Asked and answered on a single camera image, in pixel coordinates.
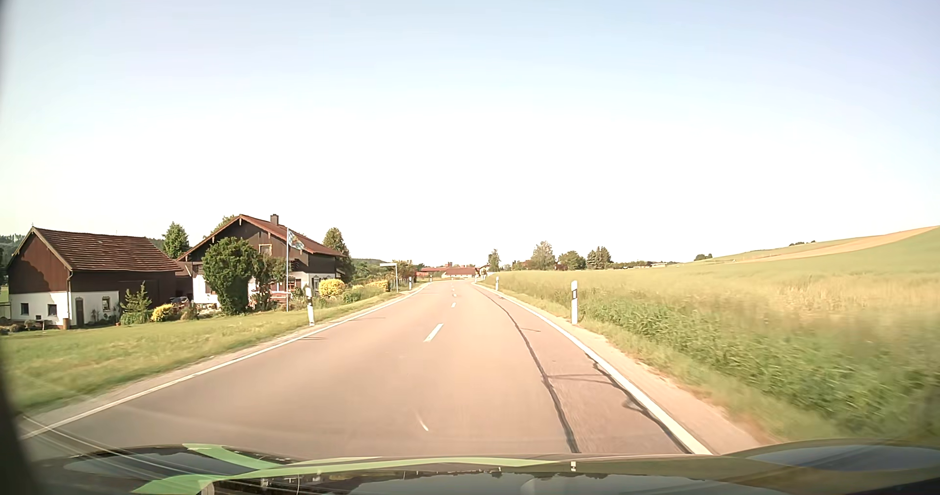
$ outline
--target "red roof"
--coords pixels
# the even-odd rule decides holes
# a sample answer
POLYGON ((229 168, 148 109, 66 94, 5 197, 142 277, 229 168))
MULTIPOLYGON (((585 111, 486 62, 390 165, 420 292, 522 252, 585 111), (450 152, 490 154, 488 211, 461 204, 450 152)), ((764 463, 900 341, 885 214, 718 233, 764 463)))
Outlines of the red roof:
POLYGON ((476 267, 452 267, 444 272, 445 275, 476 275, 476 267))
MULTIPOLYGON (((209 235, 209 236, 206 236, 205 238, 203 238, 203 240, 202 240, 201 242, 199 242, 198 244, 196 244, 193 248, 191 248, 191 249, 189 249, 188 251, 182 253, 182 255, 180 255, 180 259, 185 258, 187 254, 189 254, 189 253, 192 252, 193 250, 195 250, 195 249, 199 248, 200 246, 202 246, 202 244, 204 244, 204 243, 206 243, 207 241, 209 241, 213 236, 216 236, 218 233, 220 233, 220 232, 222 231, 222 229, 227 228, 229 225, 238 223, 239 219, 243 219, 243 220, 247 221, 248 223, 254 225, 255 227, 258 227, 259 229, 264 229, 266 232, 271 233, 271 234, 274 235, 274 236, 277 236, 278 238, 280 238, 281 240, 283 240, 285 243, 288 241, 288 237, 287 237, 288 228, 287 228, 287 227, 285 227, 285 226, 283 226, 283 225, 275 225, 275 224, 273 224, 271 221, 269 221, 269 220, 267 220, 267 219, 260 219, 260 218, 257 218, 257 217, 252 217, 252 216, 250 216, 250 215, 245 215, 245 214, 243 214, 243 213, 240 213, 237 217, 233 217, 233 218, 231 219, 231 221, 229 221, 229 223, 227 223, 226 225, 224 225, 224 226, 223 226, 222 228, 220 228, 218 231, 216 231, 215 233, 212 233, 212 234, 209 235)), ((321 244, 320 242, 317 242, 317 241, 315 241, 315 240, 311 240, 310 238, 307 238, 306 236, 301 235, 301 234, 300 234, 297 230, 295 230, 295 229, 291 229, 290 232, 291 232, 294 236, 297 236, 297 238, 299 238, 300 241, 304 243, 304 250, 306 250, 307 252, 312 252, 312 253, 315 253, 315 254, 326 254, 326 255, 330 255, 330 256, 345 256, 345 255, 343 255, 343 253, 341 253, 341 252, 339 252, 339 251, 337 251, 337 250, 335 250, 335 249, 330 249, 330 248, 324 246, 323 244, 321 244)))
POLYGON ((67 268, 79 271, 176 271, 180 266, 149 238, 33 228, 67 268))

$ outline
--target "evergreen tree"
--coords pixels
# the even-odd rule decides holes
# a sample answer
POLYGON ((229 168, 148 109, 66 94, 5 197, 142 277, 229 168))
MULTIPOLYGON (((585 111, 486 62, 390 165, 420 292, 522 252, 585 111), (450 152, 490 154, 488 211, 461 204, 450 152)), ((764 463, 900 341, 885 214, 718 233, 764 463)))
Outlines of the evergreen tree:
POLYGON ((343 233, 336 227, 331 228, 323 237, 323 245, 343 253, 344 256, 336 259, 336 267, 343 273, 340 278, 345 283, 351 283, 355 275, 355 266, 353 265, 353 259, 350 257, 350 250, 346 247, 346 242, 343 241, 343 233))
POLYGON ((173 221, 164 234, 164 252, 170 258, 180 258, 182 253, 189 250, 189 235, 182 225, 173 221))

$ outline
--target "bush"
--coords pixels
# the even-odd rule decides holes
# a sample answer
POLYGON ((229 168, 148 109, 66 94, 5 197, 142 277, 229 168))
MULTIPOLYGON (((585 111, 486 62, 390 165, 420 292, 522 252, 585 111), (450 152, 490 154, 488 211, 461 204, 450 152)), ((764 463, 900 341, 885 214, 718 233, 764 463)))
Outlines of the bush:
POLYGON ((375 281, 374 283, 366 284, 366 286, 379 288, 382 291, 388 291, 388 281, 375 281))
POLYGON ((120 317, 120 323, 126 325, 142 325, 150 322, 150 313, 147 311, 124 311, 120 317))
POLYGON ((339 297, 346 290, 346 283, 340 279, 328 279, 320 283, 321 297, 339 297))
POLYGON ((153 313, 150 314, 150 321, 152 323, 162 323, 166 321, 175 321, 179 317, 177 316, 176 309, 173 308, 172 304, 164 304, 162 306, 157 306, 153 309, 153 313))
POLYGON ((352 304, 359 300, 362 300, 362 290, 360 289, 350 289, 343 294, 343 302, 346 304, 352 304))
POLYGON ((180 313, 181 321, 190 321, 198 318, 199 317, 195 314, 195 309, 192 306, 184 306, 182 313, 180 313))

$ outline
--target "crop field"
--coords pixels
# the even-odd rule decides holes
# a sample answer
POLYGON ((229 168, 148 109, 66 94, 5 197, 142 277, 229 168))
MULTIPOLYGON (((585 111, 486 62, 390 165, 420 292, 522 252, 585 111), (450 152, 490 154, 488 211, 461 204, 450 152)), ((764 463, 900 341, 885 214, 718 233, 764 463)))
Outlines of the crop field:
POLYGON ((555 310, 577 279, 586 325, 667 347, 841 435, 940 437, 940 229, 793 260, 499 274, 501 290, 555 310))

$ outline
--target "flag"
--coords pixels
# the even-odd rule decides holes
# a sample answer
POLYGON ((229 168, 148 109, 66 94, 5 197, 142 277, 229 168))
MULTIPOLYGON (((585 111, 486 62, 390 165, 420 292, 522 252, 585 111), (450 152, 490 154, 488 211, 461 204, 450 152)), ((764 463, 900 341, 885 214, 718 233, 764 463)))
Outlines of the flag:
POLYGON ((293 249, 304 250, 304 242, 300 241, 300 238, 292 233, 290 229, 288 229, 288 245, 293 249))

